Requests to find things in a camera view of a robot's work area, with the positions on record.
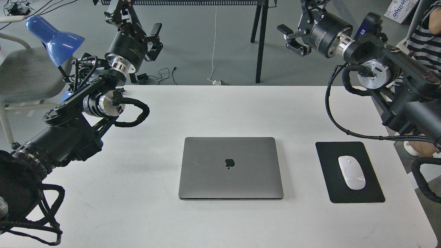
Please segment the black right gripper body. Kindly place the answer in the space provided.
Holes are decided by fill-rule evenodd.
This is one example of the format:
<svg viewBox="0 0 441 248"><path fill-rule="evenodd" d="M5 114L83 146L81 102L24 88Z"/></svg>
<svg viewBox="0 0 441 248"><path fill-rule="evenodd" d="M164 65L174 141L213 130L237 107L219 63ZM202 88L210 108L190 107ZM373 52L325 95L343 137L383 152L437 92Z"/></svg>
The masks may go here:
<svg viewBox="0 0 441 248"><path fill-rule="evenodd" d="M336 54L339 36L350 36L353 27L348 22L326 11L326 0L301 0L302 15L299 30L304 44L321 53L326 58Z"/></svg>

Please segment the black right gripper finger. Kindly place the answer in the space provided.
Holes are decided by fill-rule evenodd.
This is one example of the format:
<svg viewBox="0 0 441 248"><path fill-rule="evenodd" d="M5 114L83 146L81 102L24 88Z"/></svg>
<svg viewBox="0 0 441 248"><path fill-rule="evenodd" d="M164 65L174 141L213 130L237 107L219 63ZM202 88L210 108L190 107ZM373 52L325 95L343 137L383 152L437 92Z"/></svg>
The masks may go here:
<svg viewBox="0 0 441 248"><path fill-rule="evenodd" d="M306 56L311 53L311 47L309 45L300 44L295 40L288 40L286 47L299 56Z"/></svg>
<svg viewBox="0 0 441 248"><path fill-rule="evenodd" d="M295 39L300 36L300 31L293 31L291 28L287 27L285 24L280 24L277 26L277 30L279 30L285 39Z"/></svg>

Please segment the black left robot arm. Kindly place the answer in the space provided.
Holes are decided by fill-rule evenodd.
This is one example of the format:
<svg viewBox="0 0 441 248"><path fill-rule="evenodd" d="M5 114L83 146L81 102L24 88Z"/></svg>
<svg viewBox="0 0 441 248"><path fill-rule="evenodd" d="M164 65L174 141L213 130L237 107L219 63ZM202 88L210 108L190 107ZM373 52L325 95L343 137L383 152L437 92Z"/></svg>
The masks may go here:
<svg viewBox="0 0 441 248"><path fill-rule="evenodd" d="M12 152L1 151L1 233L56 246L62 231L55 219L64 200L59 185L43 184L54 168L85 161L101 151L112 126L134 127L150 114L147 104L124 97L121 86L143 61L154 61L163 44L161 23L143 30L133 0L112 0L105 21L117 27L104 59L85 54L73 61L71 95L47 112L46 129Z"/></svg>

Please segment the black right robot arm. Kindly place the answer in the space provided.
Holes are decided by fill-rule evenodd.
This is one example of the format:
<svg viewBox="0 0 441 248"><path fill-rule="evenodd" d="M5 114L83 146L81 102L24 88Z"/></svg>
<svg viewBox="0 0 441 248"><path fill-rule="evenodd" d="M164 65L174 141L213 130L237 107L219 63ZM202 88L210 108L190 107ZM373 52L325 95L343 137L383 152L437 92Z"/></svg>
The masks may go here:
<svg viewBox="0 0 441 248"><path fill-rule="evenodd" d="M440 77L418 61L388 44L381 18L370 13L364 34L351 38L352 26L326 11L326 0L302 0L298 30L281 24L287 48L304 56L316 50L326 58L341 55L325 94L325 106L334 125L347 135L373 140L408 140L432 143L440 149ZM382 109L382 124L397 136L367 136L340 126L329 108L331 85L342 73L345 89L373 97Z"/></svg>

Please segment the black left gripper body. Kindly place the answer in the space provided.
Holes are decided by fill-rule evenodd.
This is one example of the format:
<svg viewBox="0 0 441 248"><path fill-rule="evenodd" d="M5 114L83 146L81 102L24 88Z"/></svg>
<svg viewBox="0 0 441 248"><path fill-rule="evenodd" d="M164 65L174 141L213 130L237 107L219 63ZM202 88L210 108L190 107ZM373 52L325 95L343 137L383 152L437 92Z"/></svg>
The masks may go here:
<svg viewBox="0 0 441 248"><path fill-rule="evenodd" d="M122 73L138 72L143 61L155 61L163 44L143 30L132 0L112 0L104 20L117 27L117 33L105 54L111 68Z"/></svg>

